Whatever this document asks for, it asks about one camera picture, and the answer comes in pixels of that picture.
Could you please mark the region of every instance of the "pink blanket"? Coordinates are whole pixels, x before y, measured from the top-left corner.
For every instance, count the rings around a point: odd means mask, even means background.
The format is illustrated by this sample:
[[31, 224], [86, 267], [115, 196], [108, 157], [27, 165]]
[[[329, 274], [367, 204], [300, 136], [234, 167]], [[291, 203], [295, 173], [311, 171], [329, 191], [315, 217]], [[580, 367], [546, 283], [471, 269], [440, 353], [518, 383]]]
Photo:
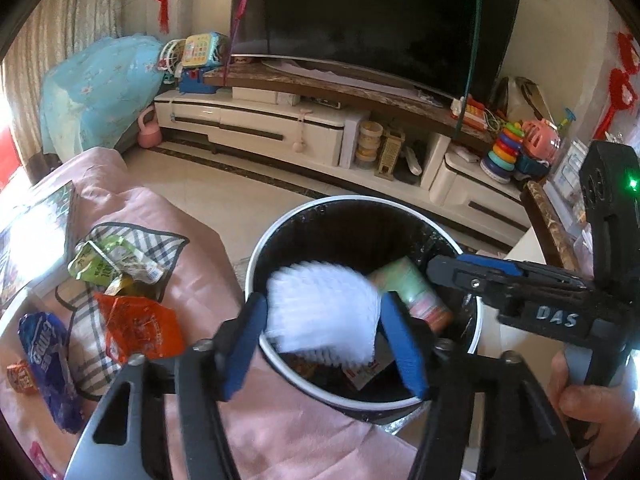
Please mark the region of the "pink blanket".
[[[113, 150], [94, 148], [76, 156], [35, 189], [45, 196], [73, 180], [80, 196], [79, 232], [102, 222], [128, 222], [187, 237], [162, 304], [175, 309], [188, 344], [211, 336], [235, 317], [242, 293], [220, 237], [139, 183]], [[71, 311], [53, 294], [48, 308], [69, 323]], [[0, 344], [3, 369], [22, 356]], [[86, 402], [90, 413], [95, 403]], [[39, 396], [16, 394], [0, 379], [0, 409], [23, 449], [39, 442], [63, 472], [78, 440], [53, 423]], [[243, 479], [404, 479], [415, 449], [376, 427], [356, 422], [290, 386], [256, 352], [242, 390], [220, 405], [229, 444]], [[174, 403], [167, 406], [174, 478], [186, 478]]]

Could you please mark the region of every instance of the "television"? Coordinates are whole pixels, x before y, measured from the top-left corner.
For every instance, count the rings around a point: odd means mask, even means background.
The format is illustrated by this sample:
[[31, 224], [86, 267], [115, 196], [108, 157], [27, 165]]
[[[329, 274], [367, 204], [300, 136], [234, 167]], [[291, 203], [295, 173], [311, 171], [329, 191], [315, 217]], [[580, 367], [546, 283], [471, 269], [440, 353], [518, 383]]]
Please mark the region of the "television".
[[[477, 100], [490, 96], [519, 1], [482, 0]], [[475, 12], [476, 0], [248, 0], [232, 53], [336, 62], [460, 97]]]

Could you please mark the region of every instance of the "pink kettlebell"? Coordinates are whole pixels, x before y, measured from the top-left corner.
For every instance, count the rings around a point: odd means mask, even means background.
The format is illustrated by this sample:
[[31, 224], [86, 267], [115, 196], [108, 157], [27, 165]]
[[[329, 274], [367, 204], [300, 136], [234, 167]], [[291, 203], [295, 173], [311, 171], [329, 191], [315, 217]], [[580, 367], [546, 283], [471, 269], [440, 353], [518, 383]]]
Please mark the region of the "pink kettlebell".
[[553, 162], [560, 147], [560, 137], [556, 129], [547, 121], [527, 121], [522, 125], [525, 133], [522, 147], [524, 152], [536, 160]]
[[[145, 124], [145, 115], [151, 111], [154, 113], [154, 116]], [[140, 127], [138, 144], [142, 148], [152, 148], [162, 142], [162, 132], [160, 131], [160, 124], [158, 124], [158, 114], [156, 114], [156, 108], [153, 105], [140, 112], [138, 116], [138, 126]]]

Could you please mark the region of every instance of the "toy cash register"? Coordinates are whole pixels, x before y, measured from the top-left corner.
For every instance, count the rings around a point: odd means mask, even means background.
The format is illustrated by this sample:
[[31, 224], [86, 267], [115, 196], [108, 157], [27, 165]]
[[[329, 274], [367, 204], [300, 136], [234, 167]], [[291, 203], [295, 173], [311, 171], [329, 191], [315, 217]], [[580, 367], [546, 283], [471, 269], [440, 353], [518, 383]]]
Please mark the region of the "toy cash register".
[[215, 68], [224, 64], [229, 38], [217, 32], [189, 36], [184, 44], [184, 68]]
[[189, 36], [182, 54], [182, 75], [178, 88], [191, 94], [215, 94], [219, 87], [204, 82], [204, 74], [224, 65], [229, 38], [217, 32]]

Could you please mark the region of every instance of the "brush bristles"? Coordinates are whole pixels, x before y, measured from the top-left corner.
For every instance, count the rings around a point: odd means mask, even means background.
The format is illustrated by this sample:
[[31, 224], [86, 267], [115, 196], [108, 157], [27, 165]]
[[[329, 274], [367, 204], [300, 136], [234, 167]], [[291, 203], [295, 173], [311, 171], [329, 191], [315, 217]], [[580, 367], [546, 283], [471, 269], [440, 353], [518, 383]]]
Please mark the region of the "brush bristles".
[[347, 267], [305, 262], [275, 272], [267, 284], [265, 330], [278, 350], [329, 366], [373, 360], [380, 294]]

